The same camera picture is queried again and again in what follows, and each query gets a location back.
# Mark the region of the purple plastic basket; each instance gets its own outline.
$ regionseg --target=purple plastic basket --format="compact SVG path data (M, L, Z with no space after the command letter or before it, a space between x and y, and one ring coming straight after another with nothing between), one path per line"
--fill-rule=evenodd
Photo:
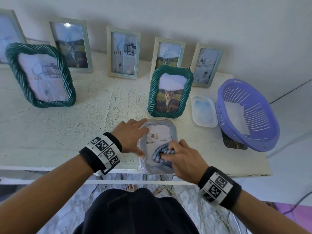
M224 101L244 106L244 117L250 136L241 134L230 121ZM273 149L279 138L279 124L265 97L250 84L228 79L218 90L218 121L231 139L259 152Z

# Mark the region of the white cable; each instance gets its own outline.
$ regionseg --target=white cable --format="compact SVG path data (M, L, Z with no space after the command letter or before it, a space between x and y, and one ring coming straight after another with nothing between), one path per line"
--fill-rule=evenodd
M239 230L239 234L241 234L240 226L239 226L239 224L238 224L238 222L237 222L237 220L236 220L236 217L235 217L234 213L233 213L233 217L234 217L235 222L236 222L236 224L237 224L237 227L238 227L238 230Z

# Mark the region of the white picture frame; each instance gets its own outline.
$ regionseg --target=white picture frame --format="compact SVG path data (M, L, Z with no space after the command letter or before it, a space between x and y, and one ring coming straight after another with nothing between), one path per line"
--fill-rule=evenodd
M108 75L137 79L141 33L107 26L106 36Z
M70 71L93 72L86 21L69 18L53 18L45 20L44 22L48 32L50 45L56 47L65 55ZM67 34L65 37L65 34L60 31L62 26L60 24L67 28L75 27L75 29L73 29L73 34L71 34L71 30L68 30L66 31Z
M7 62L2 62L2 58L6 58L5 57L5 49L6 47L10 44L10 43L14 43L14 42L19 42L19 43L27 43L27 40L25 38L25 35L21 29L21 26L18 22L18 18L14 12L14 10L10 10L10 9L1 9L0 8L0 17L3 17L3 21L10 21L11 23L11 27L14 29L15 31L15 39L12 36L12 33L10 33L10 38L6 37L6 33L0 33L0 51L1 51L1 57L0 57L0 68L9 68L9 64ZM8 27L3 27L2 25L6 25L7 23L0 23L0 30L2 31L2 29L8 29Z
M190 66L190 71L193 73L194 76L192 86L206 88L211 86L217 68L221 61L222 54L222 50L213 49L207 44L197 43L192 64Z
M168 46L173 45L173 48L176 48L176 49L171 49L171 50L166 50L166 51L161 50L159 47L162 47L162 43L164 43L164 48L167 48ZM157 63L164 62L164 59L166 63L162 63L162 65L170 65L174 67L181 66L185 44L186 44L185 42L155 37L150 81L152 80L153 73L156 70Z

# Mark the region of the black wristband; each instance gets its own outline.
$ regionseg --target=black wristband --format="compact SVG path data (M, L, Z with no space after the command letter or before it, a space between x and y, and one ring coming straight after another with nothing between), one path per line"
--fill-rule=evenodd
M116 150L119 150L120 153L122 152L122 145L119 142L119 140L113 136L111 133L109 132L105 132L103 134L104 136L106 136L108 138L108 141L110 140L110 143L106 143L106 142L102 142L103 140L101 140L101 137L99 135L99 137L94 138L90 143L91 147L84 147L82 150L79 151L80 155L83 157L83 159L86 161L86 163L88 163L88 165L92 168L93 172L97 172L97 171L104 171L106 169L112 169L117 162L120 162L120 160L118 159L118 157L113 154L117 153ZM115 152L111 149L111 145L115 146ZM106 151L106 150L110 150L108 151L108 153L106 155L104 155L103 153L99 152L98 154L95 154L92 149L97 147L98 149L100 149L101 151ZM103 158L104 156L107 157L107 163L103 163Z
M209 183L208 187L210 189L208 190L208 193L206 190L204 191L203 188L205 185ZM232 186L230 190L227 192L224 191L226 188L226 184L230 184L228 186ZM210 166L205 173L203 174L202 178L200 179L198 183L201 195L210 203L215 204L216 200L220 198L220 193L223 193L223 195L226 195L224 199L220 202L220 205L226 209L232 209L234 204L236 203L240 192L241 192L241 186L237 184L234 180L232 180L230 177L228 177L226 174L218 170L217 168Z

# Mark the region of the white table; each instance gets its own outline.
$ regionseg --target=white table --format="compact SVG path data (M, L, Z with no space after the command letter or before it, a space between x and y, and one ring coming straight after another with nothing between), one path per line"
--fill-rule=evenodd
M49 171L77 155L86 141L111 131L120 121L153 118L147 112L150 62L140 61L138 79L132 80L107 76L106 54L92 52L92 61L93 73L72 73L77 93L72 107L32 106L10 69L0 69L0 169ZM210 97L216 102L218 88L229 78L233 75L216 73L210 88L192 87L190 95ZM209 165L232 177L271 175L265 153L228 149L220 126L197 126L192 120L190 100L182 116L171 120L178 138L196 148ZM112 172L142 173L134 154L124 154Z

